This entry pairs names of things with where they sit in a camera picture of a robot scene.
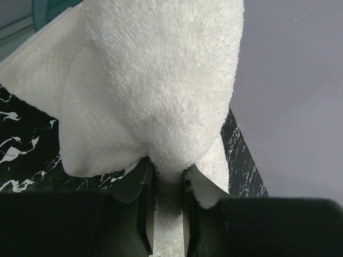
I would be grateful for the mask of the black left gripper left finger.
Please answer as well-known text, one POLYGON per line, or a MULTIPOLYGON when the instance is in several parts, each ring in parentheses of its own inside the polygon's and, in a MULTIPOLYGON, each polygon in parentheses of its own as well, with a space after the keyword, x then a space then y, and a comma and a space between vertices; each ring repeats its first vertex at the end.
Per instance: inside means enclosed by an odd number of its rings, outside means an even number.
POLYGON ((149 256, 154 166, 106 190, 1 194, 1 256, 149 256))

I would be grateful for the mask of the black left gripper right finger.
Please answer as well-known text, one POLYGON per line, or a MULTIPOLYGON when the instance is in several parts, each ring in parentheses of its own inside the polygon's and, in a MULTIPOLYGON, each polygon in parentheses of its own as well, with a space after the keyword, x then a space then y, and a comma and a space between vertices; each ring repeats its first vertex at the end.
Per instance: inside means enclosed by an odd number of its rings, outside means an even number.
POLYGON ((186 256, 342 256, 342 207, 329 199, 230 196, 183 173, 186 256))

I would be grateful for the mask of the white towel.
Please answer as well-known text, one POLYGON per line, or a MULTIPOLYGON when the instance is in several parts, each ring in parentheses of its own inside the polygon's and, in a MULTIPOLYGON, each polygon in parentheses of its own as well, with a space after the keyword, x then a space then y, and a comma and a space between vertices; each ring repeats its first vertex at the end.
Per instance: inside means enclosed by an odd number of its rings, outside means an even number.
POLYGON ((223 191, 243 1, 83 1, 1 62, 1 85, 59 122, 64 171, 94 177, 149 157, 154 256, 183 256, 182 172, 223 191))

